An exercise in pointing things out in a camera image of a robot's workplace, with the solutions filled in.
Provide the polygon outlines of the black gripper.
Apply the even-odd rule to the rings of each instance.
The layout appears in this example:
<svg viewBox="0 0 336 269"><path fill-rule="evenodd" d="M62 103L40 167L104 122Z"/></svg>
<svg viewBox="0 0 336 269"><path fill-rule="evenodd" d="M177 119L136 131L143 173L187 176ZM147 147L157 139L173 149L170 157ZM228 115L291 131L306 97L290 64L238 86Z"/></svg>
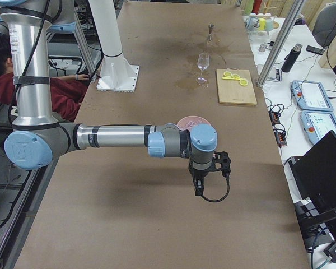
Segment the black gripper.
<svg viewBox="0 0 336 269"><path fill-rule="evenodd" d="M210 169L197 170L191 165L188 166L188 170L192 175L195 196L203 197L204 193L204 178L211 172Z"/></svg>

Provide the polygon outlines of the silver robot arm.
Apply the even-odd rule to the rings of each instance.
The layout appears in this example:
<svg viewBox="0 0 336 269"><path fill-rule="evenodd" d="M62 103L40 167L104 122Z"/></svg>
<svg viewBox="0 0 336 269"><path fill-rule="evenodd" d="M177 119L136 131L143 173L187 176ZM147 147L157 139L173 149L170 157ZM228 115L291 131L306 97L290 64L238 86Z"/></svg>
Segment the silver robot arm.
<svg viewBox="0 0 336 269"><path fill-rule="evenodd" d="M46 31L67 22L72 1L0 1L0 17L8 26L13 57L13 84L18 116L4 142L7 157L17 166L34 170L54 159L88 147L144 146L152 157L189 160L196 195L204 177L216 171L217 132L208 124L182 131L163 126L86 126L59 123L52 114Z"/></svg>

